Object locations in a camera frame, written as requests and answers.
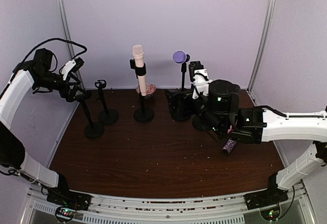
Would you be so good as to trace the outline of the glitter purple silver microphone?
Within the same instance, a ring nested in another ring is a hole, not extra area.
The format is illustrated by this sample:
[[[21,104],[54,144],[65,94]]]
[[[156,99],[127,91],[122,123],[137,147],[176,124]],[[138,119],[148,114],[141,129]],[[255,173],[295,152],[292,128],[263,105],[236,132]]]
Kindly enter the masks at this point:
[[[223,155],[229,155],[233,148],[236,146],[237,142],[231,139],[228,139],[225,145],[222,148]]]

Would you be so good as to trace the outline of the aluminium right rear frame post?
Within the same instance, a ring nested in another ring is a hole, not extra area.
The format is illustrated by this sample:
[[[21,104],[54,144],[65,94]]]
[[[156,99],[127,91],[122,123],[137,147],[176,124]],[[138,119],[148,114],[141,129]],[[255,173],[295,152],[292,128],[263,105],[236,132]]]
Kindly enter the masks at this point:
[[[250,81],[249,81],[249,84],[247,87],[247,91],[249,93],[252,93],[254,86],[255,86],[255,82],[256,82],[258,74],[259,74],[260,65],[263,60],[265,48],[266,48],[268,37],[269,37],[269,31],[270,31],[273,17],[274,17],[275,6],[276,6],[276,0],[267,0],[267,7],[266,7],[266,13],[265,13],[265,19],[264,19],[263,29],[262,29],[262,33],[261,33],[261,38],[260,38],[260,42],[259,42],[259,48],[258,48],[258,51],[256,54],[254,67],[253,67]]]

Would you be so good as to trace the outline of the aluminium frame post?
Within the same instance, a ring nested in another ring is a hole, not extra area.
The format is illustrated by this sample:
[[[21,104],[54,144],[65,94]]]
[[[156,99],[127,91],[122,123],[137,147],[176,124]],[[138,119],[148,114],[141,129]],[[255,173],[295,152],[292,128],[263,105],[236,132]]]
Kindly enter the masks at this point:
[[[263,60],[265,48],[266,48],[268,37],[269,37],[269,31],[270,31],[273,17],[274,17],[275,6],[276,6],[276,0],[267,0],[267,7],[266,7],[266,13],[265,13],[265,19],[264,19],[263,29],[262,29],[262,33],[261,33],[261,38],[260,38],[260,42],[259,42],[259,48],[258,48],[258,51],[256,54],[254,67],[253,67],[250,81],[249,81],[249,84],[247,87],[247,91],[249,93],[252,93],[254,86],[255,86],[255,82],[256,82],[258,74],[259,74],[260,65]]]
[[[64,0],[57,0],[57,5],[58,5],[58,9],[59,9],[59,15],[60,15],[60,19],[61,19],[61,24],[62,24],[62,28],[63,28],[63,34],[66,40],[72,41],[71,40],[71,33],[69,31],[69,26],[68,26],[68,20],[67,20],[67,15],[66,15],[66,9],[65,9],[65,4],[64,4]],[[68,51],[68,56],[70,58],[72,58],[75,55],[75,51],[74,51],[74,47],[72,44],[67,43],[66,44],[66,48]],[[77,78],[79,80],[81,80],[81,84],[80,87],[81,88],[85,88],[80,72],[77,71],[76,72]]]

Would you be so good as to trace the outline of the black clamp microphone stand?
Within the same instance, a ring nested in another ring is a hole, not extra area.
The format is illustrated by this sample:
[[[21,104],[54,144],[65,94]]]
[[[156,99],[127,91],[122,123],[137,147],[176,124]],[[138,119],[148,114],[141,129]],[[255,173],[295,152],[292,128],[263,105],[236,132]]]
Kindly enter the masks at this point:
[[[98,98],[103,105],[103,111],[101,111],[98,115],[98,120],[100,123],[104,125],[110,125],[115,123],[119,118],[119,113],[116,109],[111,109],[107,107],[106,99],[104,96],[104,88],[106,88],[106,81],[105,80],[97,80],[95,82],[95,87],[97,88]]]

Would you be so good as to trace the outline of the aluminium left rear frame post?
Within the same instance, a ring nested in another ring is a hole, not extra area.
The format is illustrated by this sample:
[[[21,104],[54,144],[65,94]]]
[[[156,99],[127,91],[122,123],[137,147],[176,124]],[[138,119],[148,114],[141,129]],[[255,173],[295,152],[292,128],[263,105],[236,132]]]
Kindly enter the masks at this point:
[[[60,19],[61,19],[61,24],[62,24],[62,28],[63,28],[63,34],[66,40],[72,41],[71,40],[71,33],[69,31],[69,26],[68,26],[68,20],[67,20],[67,15],[66,15],[66,9],[65,9],[65,4],[64,4],[64,0],[57,0],[57,5],[58,5],[58,9],[59,9],[59,15],[60,15]],[[75,55],[75,51],[74,51],[74,47],[72,44],[67,43],[66,44],[66,48],[68,51],[68,56],[70,58],[72,58]],[[85,88],[80,72],[77,71],[76,72],[77,78],[79,80],[81,80],[81,84],[80,87],[81,88]]]

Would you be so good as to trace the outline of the black stand of glitter microphone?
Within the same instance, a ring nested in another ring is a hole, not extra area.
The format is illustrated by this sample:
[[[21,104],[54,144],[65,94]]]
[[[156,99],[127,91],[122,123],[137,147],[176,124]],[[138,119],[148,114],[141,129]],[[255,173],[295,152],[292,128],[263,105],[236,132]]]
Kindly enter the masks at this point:
[[[86,100],[79,102],[79,104],[81,105],[84,115],[88,121],[88,124],[84,128],[84,135],[89,139],[100,137],[104,133],[104,126],[100,122],[92,120]]]

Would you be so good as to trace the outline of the black stand of blue microphone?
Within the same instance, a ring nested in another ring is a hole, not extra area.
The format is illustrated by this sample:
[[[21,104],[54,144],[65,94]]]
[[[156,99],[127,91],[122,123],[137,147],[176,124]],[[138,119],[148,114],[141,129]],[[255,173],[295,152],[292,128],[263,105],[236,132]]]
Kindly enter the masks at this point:
[[[205,124],[203,124],[202,121],[200,120],[200,118],[196,115],[193,116],[192,125],[196,130],[199,130],[199,131],[206,130]]]

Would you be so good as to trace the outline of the red patterned ceramic bowl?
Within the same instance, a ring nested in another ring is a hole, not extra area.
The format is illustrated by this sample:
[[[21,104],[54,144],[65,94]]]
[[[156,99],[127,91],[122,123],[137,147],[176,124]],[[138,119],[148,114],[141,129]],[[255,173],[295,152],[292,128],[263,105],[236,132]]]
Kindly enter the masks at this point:
[[[156,91],[156,86],[154,84],[147,83],[146,88],[147,88],[147,94],[144,96],[144,99],[149,99],[154,96],[154,93]],[[141,96],[141,91],[139,86],[137,86],[136,92],[138,93],[138,96]]]

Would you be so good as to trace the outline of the pink microphone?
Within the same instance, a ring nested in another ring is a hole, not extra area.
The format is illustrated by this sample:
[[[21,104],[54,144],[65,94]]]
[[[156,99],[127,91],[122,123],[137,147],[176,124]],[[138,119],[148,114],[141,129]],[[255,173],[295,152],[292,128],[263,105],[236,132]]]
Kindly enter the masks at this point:
[[[229,134],[230,132],[232,132],[232,125],[230,125],[230,128],[228,129],[227,133]]]

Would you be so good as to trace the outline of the black stand of cream microphone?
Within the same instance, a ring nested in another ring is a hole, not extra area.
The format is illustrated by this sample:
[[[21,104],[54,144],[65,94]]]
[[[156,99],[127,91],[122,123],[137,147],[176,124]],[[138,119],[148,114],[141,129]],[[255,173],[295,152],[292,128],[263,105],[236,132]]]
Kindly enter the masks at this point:
[[[131,69],[135,70],[135,60],[130,59],[130,67]],[[134,113],[133,117],[136,121],[138,122],[150,122],[154,118],[154,111],[145,106],[145,99],[144,96],[139,96],[139,101],[140,101],[140,108],[137,108]]]

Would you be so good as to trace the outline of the cream white microphone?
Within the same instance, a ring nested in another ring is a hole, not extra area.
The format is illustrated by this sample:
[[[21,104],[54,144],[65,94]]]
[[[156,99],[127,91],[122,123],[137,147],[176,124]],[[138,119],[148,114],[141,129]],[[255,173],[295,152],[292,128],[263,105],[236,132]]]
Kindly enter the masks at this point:
[[[146,68],[144,64],[144,50],[141,44],[134,45],[132,48],[132,54],[135,60],[135,71],[137,72],[139,90],[142,96],[147,95],[146,86]]]

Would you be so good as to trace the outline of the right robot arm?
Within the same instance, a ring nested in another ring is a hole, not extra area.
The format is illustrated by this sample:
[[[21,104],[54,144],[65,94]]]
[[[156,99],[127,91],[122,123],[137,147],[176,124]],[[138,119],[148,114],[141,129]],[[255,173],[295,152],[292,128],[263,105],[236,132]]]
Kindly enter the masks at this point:
[[[169,112],[196,115],[219,138],[244,144],[276,140],[311,140],[312,144],[292,164],[269,178],[262,193],[273,204],[303,177],[326,165],[326,111],[283,113],[270,106],[239,107],[240,87],[226,80],[195,84],[193,90],[166,90]]]

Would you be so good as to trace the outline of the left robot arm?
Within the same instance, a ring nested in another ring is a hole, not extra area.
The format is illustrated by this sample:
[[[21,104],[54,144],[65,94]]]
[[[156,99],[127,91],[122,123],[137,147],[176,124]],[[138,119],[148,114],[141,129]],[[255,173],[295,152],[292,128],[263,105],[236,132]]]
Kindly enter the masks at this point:
[[[69,60],[59,73],[50,70],[53,52],[41,48],[36,50],[34,58],[19,63],[4,91],[1,93],[1,166],[8,169],[8,176],[19,174],[40,185],[55,189],[54,198],[63,206],[70,205],[73,193],[66,189],[64,176],[48,169],[33,159],[23,143],[11,132],[16,112],[29,90],[38,93],[40,88],[45,92],[58,91],[67,102],[77,100],[76,93],[86,93],[80,87],[81,81],[74,75],[84,64],[78,57]]]

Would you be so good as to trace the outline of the black stand of purple microphone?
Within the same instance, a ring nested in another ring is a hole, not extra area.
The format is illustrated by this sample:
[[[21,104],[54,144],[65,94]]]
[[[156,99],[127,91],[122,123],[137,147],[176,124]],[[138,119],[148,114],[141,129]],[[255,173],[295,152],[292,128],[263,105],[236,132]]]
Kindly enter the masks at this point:
[[[181,73],[182,73],[182,78],[181,78],[181,92],[185,91],[185,73],[186,73],[186,66],[187,62],[190,60],[190,55],[187,54],[187,60],[185,63],[181,64]],[[180,95],[179,100],[178,100],[178,107],[176,112],[172,114],[172,118],[177,121],[185,121],[189,119],[189,116],[186,116],[183,114],[183,109],[184,109],[184,98],[182,96],[183,94]]]

